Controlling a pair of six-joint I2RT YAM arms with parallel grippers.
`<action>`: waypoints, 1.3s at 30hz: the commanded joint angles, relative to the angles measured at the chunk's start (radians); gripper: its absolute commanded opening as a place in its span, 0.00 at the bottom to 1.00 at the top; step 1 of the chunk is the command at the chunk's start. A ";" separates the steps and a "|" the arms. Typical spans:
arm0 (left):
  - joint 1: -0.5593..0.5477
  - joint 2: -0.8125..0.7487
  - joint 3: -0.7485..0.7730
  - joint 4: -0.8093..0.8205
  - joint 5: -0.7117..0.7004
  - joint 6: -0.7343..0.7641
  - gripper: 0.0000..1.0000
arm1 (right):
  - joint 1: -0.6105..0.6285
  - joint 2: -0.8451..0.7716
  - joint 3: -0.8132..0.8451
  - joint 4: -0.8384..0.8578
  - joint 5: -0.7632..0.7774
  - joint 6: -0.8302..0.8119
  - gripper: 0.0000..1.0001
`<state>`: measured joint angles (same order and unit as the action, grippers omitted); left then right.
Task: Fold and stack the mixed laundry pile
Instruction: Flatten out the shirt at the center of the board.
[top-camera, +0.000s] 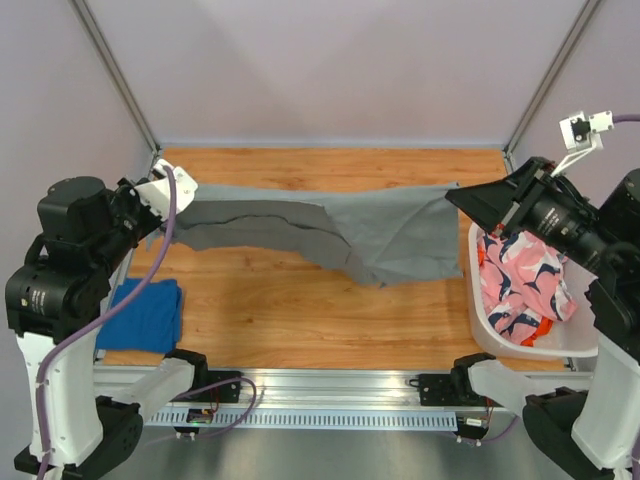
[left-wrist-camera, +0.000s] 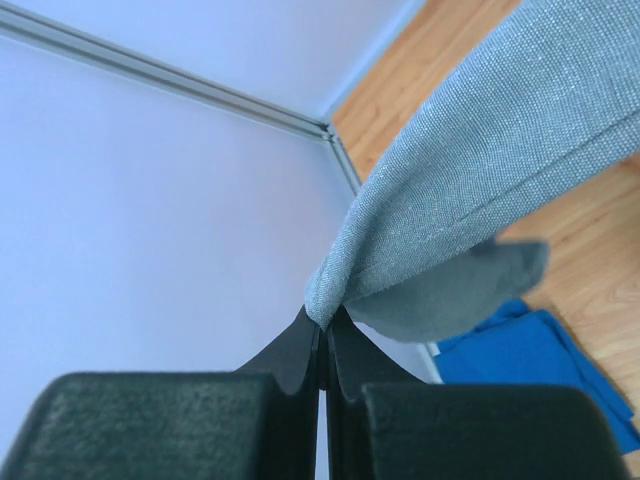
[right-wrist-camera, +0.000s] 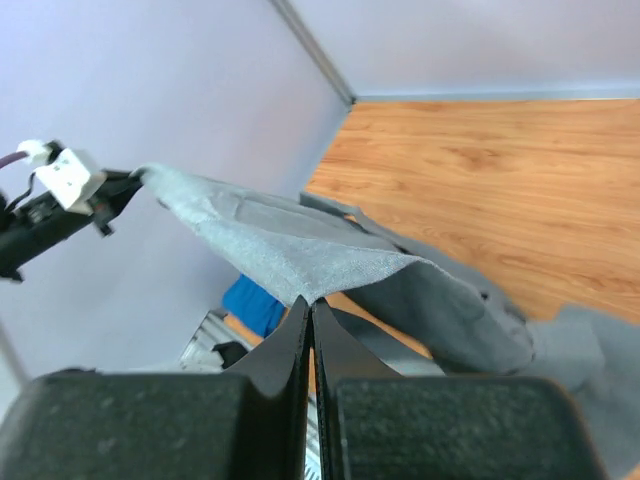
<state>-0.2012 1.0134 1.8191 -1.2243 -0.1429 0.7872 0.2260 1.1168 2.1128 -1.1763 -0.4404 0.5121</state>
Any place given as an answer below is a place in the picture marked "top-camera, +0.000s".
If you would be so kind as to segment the grey shirt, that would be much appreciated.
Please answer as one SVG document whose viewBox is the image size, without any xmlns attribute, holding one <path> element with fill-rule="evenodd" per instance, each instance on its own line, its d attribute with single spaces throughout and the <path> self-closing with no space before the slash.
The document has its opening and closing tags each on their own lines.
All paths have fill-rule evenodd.
<svg viewBox="0 0 640 480">
<path fill-rule="evenodd" d="M 204 184 L 172 239 L 194 251 L 256 247 L 295 252 L 361 285 L 458 278 L 456 184 L 355 193 Z"/>
</svg>

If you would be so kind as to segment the blue t-shirt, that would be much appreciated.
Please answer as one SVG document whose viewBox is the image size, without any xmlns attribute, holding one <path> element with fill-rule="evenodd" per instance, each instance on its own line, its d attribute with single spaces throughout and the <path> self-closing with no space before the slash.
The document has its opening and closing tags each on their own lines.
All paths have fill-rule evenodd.
<svg viewBox="0 0 640 480">
<path fill-rule="evenodd" d="M 101 328 L 96 348 L 166 354 L 181 340 L 182 307 L 175 279 L 152 282 Z"/>
</svg>

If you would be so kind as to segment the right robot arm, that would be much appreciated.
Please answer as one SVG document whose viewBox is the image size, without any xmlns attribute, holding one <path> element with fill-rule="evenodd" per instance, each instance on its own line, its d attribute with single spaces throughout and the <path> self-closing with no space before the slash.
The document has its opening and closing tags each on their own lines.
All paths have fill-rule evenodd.
<svg viewBox="0 0 640 480">
<path fill-rule="evenodd" d="M 592 206 L 553 165 L 530 158 L 502 180 L 446 199 L 500 238 L 528 231 L 590 273 L 584 292 L 597 341 L 585 390 L 544 388 L 489 354 L 456 361 L 456 401 L 488 396 L 518 415 L 532 443 L 573 479 L 639 476 L 639 172 Z"/>
</svg>

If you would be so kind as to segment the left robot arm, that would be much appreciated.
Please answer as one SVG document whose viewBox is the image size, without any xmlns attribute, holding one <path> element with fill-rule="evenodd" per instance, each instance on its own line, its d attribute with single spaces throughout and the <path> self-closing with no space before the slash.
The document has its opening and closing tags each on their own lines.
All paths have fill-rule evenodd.
<svg viewBox="0 0 640 480">
<path fill-rule="evenodd" d="M 180 349 L 119 393 L 95 391 L 95 344 L 111 277 L 177 213 L 175 192 L 154 208 L 139 190 L 125 179 L 112 190 L 88 176 L 51 186 L 37 206 L 41 232 L 6 284 L 8 325 L 27 369 L 33 416 L 31 442 L 14 464 L 39 479 L 103 477 L 131 456 L 145 422 L 167 403 L 208 392 L 206 358 Z"/>
</svg>

